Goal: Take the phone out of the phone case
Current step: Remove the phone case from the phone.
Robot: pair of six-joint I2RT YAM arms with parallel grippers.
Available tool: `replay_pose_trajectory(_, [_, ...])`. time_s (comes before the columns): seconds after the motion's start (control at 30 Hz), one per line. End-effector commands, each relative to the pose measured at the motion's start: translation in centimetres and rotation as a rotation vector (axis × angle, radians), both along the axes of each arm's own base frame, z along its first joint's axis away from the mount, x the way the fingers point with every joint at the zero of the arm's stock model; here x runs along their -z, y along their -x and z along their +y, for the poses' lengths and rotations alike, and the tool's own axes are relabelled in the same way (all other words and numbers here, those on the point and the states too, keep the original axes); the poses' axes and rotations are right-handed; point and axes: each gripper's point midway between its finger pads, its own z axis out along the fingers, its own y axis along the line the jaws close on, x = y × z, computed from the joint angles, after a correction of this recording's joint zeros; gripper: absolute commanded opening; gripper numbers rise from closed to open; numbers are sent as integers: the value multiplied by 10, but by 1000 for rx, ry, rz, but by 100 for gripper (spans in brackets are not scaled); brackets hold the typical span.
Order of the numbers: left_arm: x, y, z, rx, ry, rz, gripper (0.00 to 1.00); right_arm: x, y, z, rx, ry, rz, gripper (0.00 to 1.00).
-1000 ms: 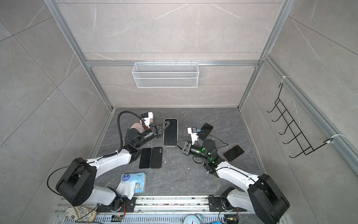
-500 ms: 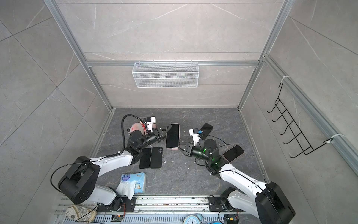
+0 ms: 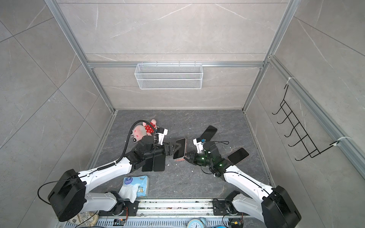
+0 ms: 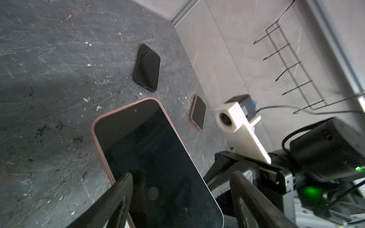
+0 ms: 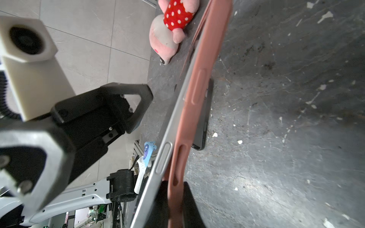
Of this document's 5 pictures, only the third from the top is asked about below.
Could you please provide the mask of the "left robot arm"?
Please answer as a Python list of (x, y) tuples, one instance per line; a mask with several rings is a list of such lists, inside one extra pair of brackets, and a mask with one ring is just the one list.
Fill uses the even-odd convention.
[(99, 185), (116, 177), (132, 173), (146, 165), (147, 160), (184, 152), (185, 139), (159, 144), (152, 136), (145, 136), (122, 158), (86, 171), (70, 169), (48, 195), (48, 201), (58, 220), (65, 222), (88, 211), (115, 211), (124, 200), (118, 193), (92, 193)]

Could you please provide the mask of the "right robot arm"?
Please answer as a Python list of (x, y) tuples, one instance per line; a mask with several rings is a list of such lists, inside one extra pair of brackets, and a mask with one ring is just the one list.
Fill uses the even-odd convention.
[(294, 228), (302, 217), (288, 192), (281, 186), (271, 187), (241, 171), (234, 163), (223, 158), (214, 142), (206, 142), (202, 152), (189, 152), (185, 160), (236, 186), (225, 199), (231, 214), (239, 212), (253, 216), (268, 228)]

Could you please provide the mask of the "black phone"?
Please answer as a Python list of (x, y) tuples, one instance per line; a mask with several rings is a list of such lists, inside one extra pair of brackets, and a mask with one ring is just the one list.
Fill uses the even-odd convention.
[(142, 167), (142, 172), (151, 172), (154, 167), (154, 158), (146, 159), (145, 164)]
[(210, 141), (214, 135), (217, 133), (218, 129), (212, 125), (209, 125), (207, 129), (200, 136), (201, 141)]

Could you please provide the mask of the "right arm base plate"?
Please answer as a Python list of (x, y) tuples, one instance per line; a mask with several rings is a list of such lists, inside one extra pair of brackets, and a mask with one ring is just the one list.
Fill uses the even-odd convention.
[(248, 216), (248, 214), (246, 213), (238, 212), (234, 208), (233, 203), (229, 200), (213, 199), (212, 205), (213, 205), (213, 214), (215, 216), (223, 216), (223, 215)]

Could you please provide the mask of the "phone near right arm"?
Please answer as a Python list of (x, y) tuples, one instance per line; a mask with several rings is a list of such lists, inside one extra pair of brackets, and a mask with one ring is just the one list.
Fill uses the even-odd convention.
[(240, 149), (236, 150), (235, 152), (231, 153), (230, 155), (228, 155), (227, 159), (234, 165), (237, 165), (239, 162), (241, 162), (248, 156), (249, 156), (249, 153), (244, 148), (240, 148)]

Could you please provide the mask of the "pink phone case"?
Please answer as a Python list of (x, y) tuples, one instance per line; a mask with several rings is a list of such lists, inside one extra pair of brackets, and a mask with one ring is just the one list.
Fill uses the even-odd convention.
[(182, 144), (182, 147), (179, 149), (179, 151), (175, 152), (173, 155), (174, 161), (183, 161), (184, 157), (186, 155), (186, 143)]

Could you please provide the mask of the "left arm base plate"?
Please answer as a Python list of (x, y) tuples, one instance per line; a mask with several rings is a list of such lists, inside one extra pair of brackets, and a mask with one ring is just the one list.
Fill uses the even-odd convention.
[(137, 200), (134, 203), (129, 200), (125, 200), (123, 203), (118, 202), (111, 211), (100, 211), (98, 214), (100, 216), (126, 216), (127, 214), (136, 216), (139, 202)]

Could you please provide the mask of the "black phone case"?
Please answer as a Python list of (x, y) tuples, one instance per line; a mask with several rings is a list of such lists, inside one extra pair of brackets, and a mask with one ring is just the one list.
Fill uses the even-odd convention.
[(163, 172), (165, 170), (166, 155), (160, 155), (154, 158), (153, 171)]

